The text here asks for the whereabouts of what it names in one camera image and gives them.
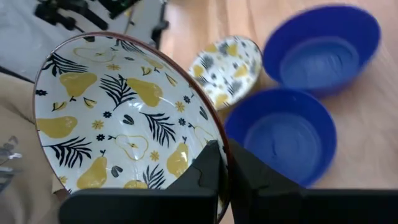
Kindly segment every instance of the bowl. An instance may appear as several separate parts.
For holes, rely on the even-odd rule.
[[[225,130],[275,171],[303,187],[311,186],[330,165],[336,128],[313,96],[273,89],[245,99],[226,120]]]
[[[231,36],[208,45],[188,73],[213,102],[216,110],[247,95],[261,71],[261,51],[251,39]]]
[[[377,20],[363,9],[329,5],[283,23],[263,52],[268,75],[284,87],[323,97],[349,85],[375,53]]]
[[[70,192],[165,189],[212,139],[225,149],[227,175],[227,138],[200,87],[125,35],[88,33],[59,45],[37,75],[34,114],[44,153]]]

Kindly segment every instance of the small patterned bowl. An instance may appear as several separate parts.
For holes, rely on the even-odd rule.
[[[262,68],[261,51],[252,40],[231,36],[210,44],[193,61],[188,73],[217,110],[238,102],[253,87]]]

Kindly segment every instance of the ceramic bowl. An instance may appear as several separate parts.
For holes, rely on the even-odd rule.
[[[79,35],[48,56],[34,111],[44,153],[70,192],[165,189],[208,141],[229,152],[215,110],[189,75],[161,52],[110,32]]]
[[[261,71],[261,57],[259,47],[252,40],[231,36],[200,52],[188,73],[220,110],[249,93]]]

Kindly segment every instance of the yellow flower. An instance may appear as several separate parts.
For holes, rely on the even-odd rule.
[[[175,103],[175,107],[179,112],[183,112],[185,110],[185,106],[184,104],[182,104],[181,102],[176,102]]]
[[[153,151],[150,153],[150,159],[153,161],[158,161],[159,160],[159,153],[157,151]]]
[[[101,129],[101,128],[103,128],[103,127],[104,127],[104,121],[95,120],[95,121],[93,122],[93,128],[94,128],[94,129]]]
[[[60,176],[60,177],[58,177],[58,178],[60,179],[60,182],[61,182],[62,184],[66,184],[66,183],[67,183],[68,177]]]
[[[119,65],[115,65],[115,64],[107,65],[106,68],[109,69],[109,70],[114,70],[114,71],[120,70],[120,66]]]

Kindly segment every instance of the bowl rim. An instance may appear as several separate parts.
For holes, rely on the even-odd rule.
[[[333,142],[332,142],[332,145],[331,145],[331,149],[333,151],[332,151],[330,159],[328,161],[326,161],[324,163],[324,165],[319,169],[319,171],[315,172],[315,175],[313,176],[313,178],[311,178],[309,181],[307,181],[305,183],[305,185],[303,186],[305,188],[312,187],[314,185],[314,183],[319,181],[322,178],[322,176],[325,174],[325,172],[331,167],[332,162],[333,162],[334,158],[336,157],[336,152],[337,152],[337,147],[338,147],[336,124],[335,124],[335,121],[333,120],[333,117],[332,117],[331,113],[328,111],[326,106],[323,105],[321,101],[319,101],[313,95],[307,93],[306,91],[296,90],[296,89],[286,88],[286,87],[282,87],[282,88],[274,87],[274,88],[270,88],[270,89],[267,89],[267,90],[258,91],[257,93],[255,93],[252,96],[250,96],[250,97],[246,98],[245,100],[243,100],[241,103],[243,103],[243,102],[245,102],[247,100],[250,100],[250,99],[256,97],[257,95],[268,94],[270,92],[282,92],[282,91],[288,92],[288,93],[291,93],[291,94],[301,94],[303,96],[306,96],[308,98],[308,100],[312,100],[314,103],[317,103],[319,106],[321,106],[322,110],[325,112],[325,115],[326,115],[325,118],[328,119],[329,121],[331,121],[331,124],[332,124],[330,131],[333,133],[333,136],[332,136],[332,138],[333,138],[332,141]],[[232,120],[231,119],[232,114],[233,114],[234,110],[237,107],[235,107],[229,113],[228,117],[225,119],[225,122],[224,122],[225,126]]]
[[[269,41],[271,40],[271,38],[276,34],[276,32],[278,32],[281,28],[283,28],[283,26],[285,26],[288,22],[290,22],[291,20],[298,18],[308,12],[312,12],[312,11],[317,11],[317,10],[322,10],[322,9],[326,9],[326,8],[337,8],[337,7],[343,7],[343,8],[347,8],[347,9],[351,9],[351,10],[355,10],[355,11],[360,11],[366,15],[368,15],[374,22],[374,24],[377,27],[377,44],[376,44],[376,48],[373,50],[372,55],[370,56],[370,58],[364,62],[363,66],[360,67],[357,71],[357,73],[349,78],[346,78],[344,80],[340,80],[338,82],[336,82],[333,85],[322,85],[322,86],[318,86],[318,87],[314,87],[314,88],[310,88],[310,87],[306,87],[306,86],[302,86],[302,87],[291,87],[291,86],[287,86],[283,81],[278,80],[277,77],[275,77],[275,75],[271,75],[270,73],[268,73],[267,68],[264,64],[264,56],[266,53],[266,48],[269,44]],[[290,15],[288,18],[282,20],[282,22],[280,22],[278,25],[276,25],[276,27],[273,29],[273,31],[271,32],[271,34],[268,36],[266,43],[264,44],[264,48],[262,51],[262,67],[264,68],[265,72],[267,73],[267,75],[275,82],[277,82],[280,86],[282,86],[282,88],[292,88],[294,90],[301,90],[301,91],[307,91],[310,93],[314,93],[316,94],[316,92],[318,91],[325,91],[325,90],[330,90],[330,89],[338,89],[341,86],[345,86],[349,83],[351,83],[353,80],[355,80],[356,78],[358,78],[360,76],[360,74],[362,73],[362,71],[365,69],[366,65],[374,58],[377,49],[380,46],[380,42],[382,39],[381,36],[381,27],[380,24],[378,23],[377,19],[366,9],[354,5],[354,4],[342,4],[342,3],[331,3],[331,4],[319,4],[313,7],[309,7],[306,9],[302,9],[297,11],[296,13]]]
[[[207,96],[205,95],[205,93],[203,92],[203,90],[201,90],[201,88],[198,86],[198,84],[196,84],[196,82],[191,78],[191,76],[181,67],[179,66],[176,62],[174,62],[170,57],[168,57],[166,54],[162,53],[161,51],[149,46],[147,43],[144,43],[138,39],[135,39],[134,37],[130,37],[128,35],[124,35],[124,34],[118,34],[115,32],[108,32],[108,31],[99,31],[99,32],[88,32],[88,33],[84,33],[84,34],[79,34],[76,35],[74,37],[71,37],[67,40],[65,40],[64,42],[62,42],[61,44],[59,44],[58,46],[56,46],[50,53],[49,55],[45,58],[44,62],[41,64],[39,71],[36,74],[36,78],[35,78],[35,83],[34,83],[34,87],[33,87],[33,92],[32,92],[32,103],[33,103],[33,119],[35,121],[35,128],[36,128],[36,135],[38,137],[40,146],[42,148],[42,152],[47,160],[48,163],[50,163],[48,157],[46,156],[45,152],[44,152],[44,148],[42,145],[42,141],[40,140],[40,136],[39,136],[39,132],[38,132],[38,127],[37,127],[37,123],[36,123],[36,108],[35,108],[35,91],[37,88],[37,82],[42,74],[42,68],[44,67],[45,63],[47,62],[47,60],[49,59],[49,57],[51,55],[53,55],[57,50],[59,50],[60,48],[62,48],[64,45],[73,42],[74,40],[78,40],[78,39],[82,39],[84,37],[113,37],[119,40],[124,40],[124,41],[128,41],[132,44],[136,44],[142,48],[144,48],[145,50],[148,50],[149,52],[151,52],[152,54],[158,56],[160,59],[162,59],[164,62],[166,62],[169,66],[171,66],[175,71],[177,71],[184,79],[185,81],[187,81],[191,87],[196,91],[196,93],[199,95],[199,97],[201,98],[201,100],[204,102],[205,106],[208,108],[211,117],[214,119],[215,123],[216,123],[216,127],[218,129],[218,131],[220,132],[221,135],[221,140],[223,141],[224,147],[226,148],[226,158],[227,158],[227,163],[228,163],[228,181],[229,181],[229,187],[227,189],[228,191],[228,196],[227,196],[227,200],[226,203],[224,205],[223,210],[220,213],[219,216],[219,220],[220,221],[226,212],[227,209],[227,205],[229,205],[230,202],[230,197],[231,197],[231,183],[232,183],[232,175],[230,173],[230,170],[233,168],[233,160],[232,160],[232,154],[231,151],[229,149],[229,144],[228,144],[228,138],[227,135],[225,133],[224,130],[224,126],[222,125],[217,112],[215,111],[213,104],[209,101],[209,99],[207,98]],[[56,176],[56,178],[59,180],[59,177],[56,175],[56,172],[54,171],[53,167],[50,166],[54,175]]]
[[[215,108],[216,111],[223,111],[223,110],[225,110],[225,109],[227,109],[227,108],[230,108],[230,107],[232,107],[233,105],[236,105],[237,103],[239,103],[239,102],[240,102],[241,100],[243,100],[245,97],[247,97],[248,94],[250,93],[250,91],[253,89],[253,87],[254,87],[254,86],[256,85],[256,83],[258,82],[258,80],[259,80],[259,78],[260,78],[261,71],[264,69],[264,65],[263,65],[263,62],[262,62],[262,58],[263,58],[262,55],[263,55],[263,54],[262,54],[262,52],[261,52],[261,48],[259,47],[259,45],[258,45],[252,38],[246,37],[246,36],[244,36],[244,35],[226,35],[226,36],[224,36],[224,37],[222,37],[222,38],[220,38],[220,39],[217,39],[217,40],[215,40],[215,41],[212,41],[212,42],[207,43],[207,44],[205,45],[205,47],[209,46],[210,44],[217,44],[217,43],[219,43],[219,42],[222,42],[223,40],[226,40],[226,39],[229,39],[229,38],[234,38],[234,37],[240,37],[240,38],[243,38],[243,39],[245,39],[245,40],[248,40],[248,41],[254,43],[254,45],[256,46],[256,48],[257,48],[257,50],[258,50],[258,52],[260,53],[260,61],[259,61],[259,62],[260,62],[260,64],[261,64],[262,66],[261,66],[261,69],[259,70],[259,72],[256,74],[256,79],[253,81],[252,84],[250,84],[250,85],[248,86],[248,88],[246,88],[246,90],[244,91],[242,97],[237,98],[237,99],[235,100],[235,102],[230,103],[229,106],[223,105],[223,106],[220,107],[220,108]],[[189,66],[189,69],[192,68],[193,63],[197,60],[197,58],[200,57],[200,54],[202,54],[203,52],[205,52],[204,48],[201,49],[201,50],[196,54],[195,58],[194,58],[194,59],[192,60],[192,62],[191,62],[191,65]]]

